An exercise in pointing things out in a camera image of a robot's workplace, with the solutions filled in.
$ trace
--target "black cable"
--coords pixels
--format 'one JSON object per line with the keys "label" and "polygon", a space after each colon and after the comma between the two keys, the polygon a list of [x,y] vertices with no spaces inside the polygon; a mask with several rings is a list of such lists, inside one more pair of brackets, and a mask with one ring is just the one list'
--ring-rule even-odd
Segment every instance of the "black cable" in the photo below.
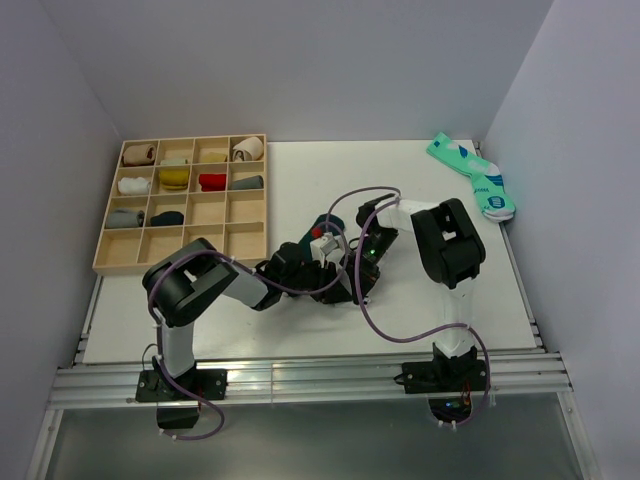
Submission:
{"label": "black cable", "polygon": [[157,343],[150,343],[149,345],[147,345],[147,348],[144,349],[144,352],[142,352],[142,361],[140,363],[142,364],[142,371],[143,372],[144,372],[144,356],[147,354],[147,352],[149,351],[149,349],[151,347],[158,348],[158,344]]}

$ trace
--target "wooden shelf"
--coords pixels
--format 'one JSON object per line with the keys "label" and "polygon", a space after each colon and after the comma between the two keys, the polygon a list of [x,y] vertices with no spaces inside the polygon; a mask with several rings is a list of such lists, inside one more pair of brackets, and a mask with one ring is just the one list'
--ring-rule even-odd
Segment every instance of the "wooden shelf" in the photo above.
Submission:
{"label": "wooden shelf", "polygon": [[[229,162],[235,145],[249,137],[258,137],[265,146],[257,161]],[[152,144],[155,158],[151,165],[125,166],[124,150],[132,145]],[[233,255],[248,266],[255,266],[267,255],[267,138],[265,135],[222,137],[166,138],[131,140],[122,145],[111,186],[103,229],[94,257],[93,268],[102,275],[144,273],[157,262],[196,240],[205,238],[218,251]],[[223,154],[225,161],[220,162]],[[187,164],[161,166],[169,158],[186,158]],[[165,188],[161,173],[172,170],[189,172],[188,186],[183,190]],[[224,188],[203,192],[198,179],[201,174],[226,175]],[[261,175],[264,188],[229,190],[233,182]],[[146,195],[122,195],[118,181],[125,177],[142,177],[150,182]],[[144,212],[141,227],[105,229],[107,216],[117,208]],[[151,227],[150,219],[164,212],[184,215],[184,224]]]}

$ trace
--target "wooden organizer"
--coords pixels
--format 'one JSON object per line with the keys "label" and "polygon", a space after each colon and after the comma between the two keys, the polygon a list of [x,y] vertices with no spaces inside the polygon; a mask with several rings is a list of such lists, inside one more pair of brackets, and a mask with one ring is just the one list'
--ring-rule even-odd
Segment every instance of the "wooden organizer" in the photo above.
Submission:
{"label": "wooden organizer", "polygon": [[[264,145],[261,158],[251,162],[230,162],[232,148],[249,137],[258,137]],[[132,167],[122,163],[130,145],[151,143],[156,148],[153,165]],[[204,163],[208,153],[224,153],[224,163]],[[185,166],[160,166],[165,158],[186,157]],[[186,190],[163,189],[158,174],[162,170],[189,168]],[[226,173],[227,186],[220,192],[202,192],[201,173]],[[262,175],[260,190],[229,190],[229,185],[254,175]],[[151,182],[149,194],[123,196],[118,181],[123,177],[144,177]],[[167,138],[126,141],[122,144],[118,166],[111,186],[109,203],[102,223],[93,269],[102,275],[144,273],[149,267],[199,237],[218,250],[247,266],[254,266],[267,255],[267,138],[266,135],[224,137]],[[145,212],[139,228],[105,229],[107,215],[116,208]],[[151,227],[149,219],[166,211],[179,211],[184,225]]]}

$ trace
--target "gray floor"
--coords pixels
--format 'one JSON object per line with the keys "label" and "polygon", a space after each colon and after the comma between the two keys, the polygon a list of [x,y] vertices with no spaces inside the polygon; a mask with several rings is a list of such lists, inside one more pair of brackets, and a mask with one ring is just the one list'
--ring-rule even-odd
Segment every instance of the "gray floor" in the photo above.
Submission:
{"label": "gray floor", "polygon": [[424,398],[227,407],[223,432],[193,443],[158,437],[153,409],[68,411],[47,478],[580,478],[555,395],[497,400],[457,433]]}

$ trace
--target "gray rolled cloth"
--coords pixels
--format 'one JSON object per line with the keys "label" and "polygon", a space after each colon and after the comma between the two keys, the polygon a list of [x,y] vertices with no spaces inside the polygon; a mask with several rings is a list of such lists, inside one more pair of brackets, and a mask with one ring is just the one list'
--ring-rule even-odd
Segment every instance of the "gray rolled cloth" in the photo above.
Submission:
{"label": "gray rolled cloth", "polygon": [[130,208],[116,208],[107,215],[104,228],[137,228],[144,223],[144,212],[142,210],[131,210]]}
{"label": "gray rolled cloth", "polygon": [[264,188],[262,175],[236,180],[231,184],[231,190],[256,190],[260,188]]}

